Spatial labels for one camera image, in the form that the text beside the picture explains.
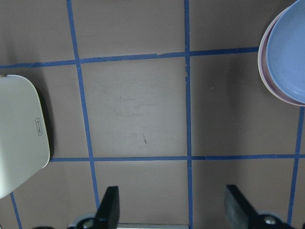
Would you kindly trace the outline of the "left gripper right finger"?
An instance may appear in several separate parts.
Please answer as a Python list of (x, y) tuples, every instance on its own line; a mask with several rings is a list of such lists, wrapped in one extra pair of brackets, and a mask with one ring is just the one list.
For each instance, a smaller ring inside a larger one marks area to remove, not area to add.
[(231, 229), (259, 229), (261, 217), (236, 185), (226, 185), (225, 217)]

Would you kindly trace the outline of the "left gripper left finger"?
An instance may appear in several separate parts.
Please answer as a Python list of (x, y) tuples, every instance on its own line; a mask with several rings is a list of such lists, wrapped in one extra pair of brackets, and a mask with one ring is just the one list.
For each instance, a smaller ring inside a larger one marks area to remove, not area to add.
[(116, 229), (119, 224), (119, 188), (107, 187), (95, 214), (98, 229)]

